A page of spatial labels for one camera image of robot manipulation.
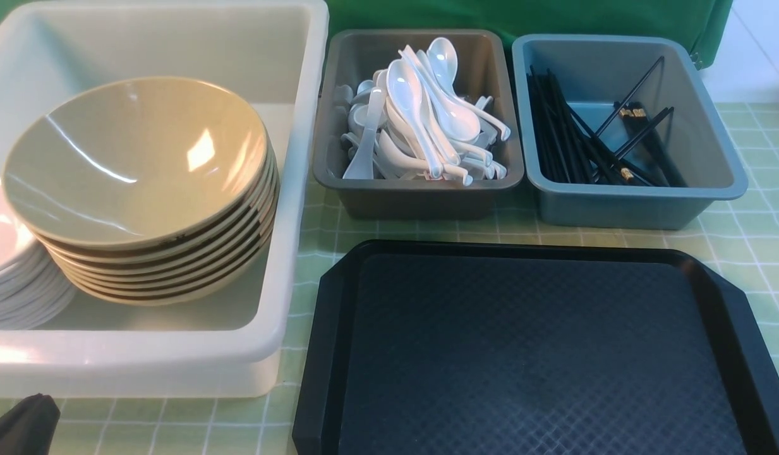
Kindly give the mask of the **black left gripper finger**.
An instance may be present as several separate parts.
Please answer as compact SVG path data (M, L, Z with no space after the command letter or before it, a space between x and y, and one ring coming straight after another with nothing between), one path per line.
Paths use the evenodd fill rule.
M48 454L61 412L54 398L23 398L0 417L0 454Z

